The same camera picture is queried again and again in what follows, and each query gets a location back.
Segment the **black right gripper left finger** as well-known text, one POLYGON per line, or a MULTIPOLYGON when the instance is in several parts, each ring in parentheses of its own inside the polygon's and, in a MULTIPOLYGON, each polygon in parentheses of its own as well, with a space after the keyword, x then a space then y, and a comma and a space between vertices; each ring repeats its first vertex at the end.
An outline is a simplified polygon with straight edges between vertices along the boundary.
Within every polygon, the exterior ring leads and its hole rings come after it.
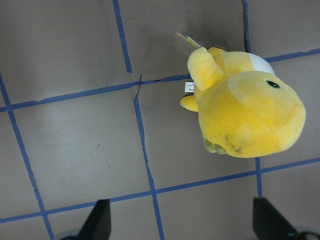
POLYGON ((111 235, 110 200, 98 200, 77 235, 78 240, 108 240, 111 235))

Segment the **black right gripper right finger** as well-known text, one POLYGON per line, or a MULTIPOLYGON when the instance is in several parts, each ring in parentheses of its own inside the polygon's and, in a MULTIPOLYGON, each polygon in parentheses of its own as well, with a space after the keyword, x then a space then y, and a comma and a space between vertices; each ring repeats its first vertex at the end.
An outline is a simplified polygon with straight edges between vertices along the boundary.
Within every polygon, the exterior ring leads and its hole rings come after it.
POLYGON ((252 227, 259 240, 303 240, 286 218, 265 198, 253 199, 252 227))

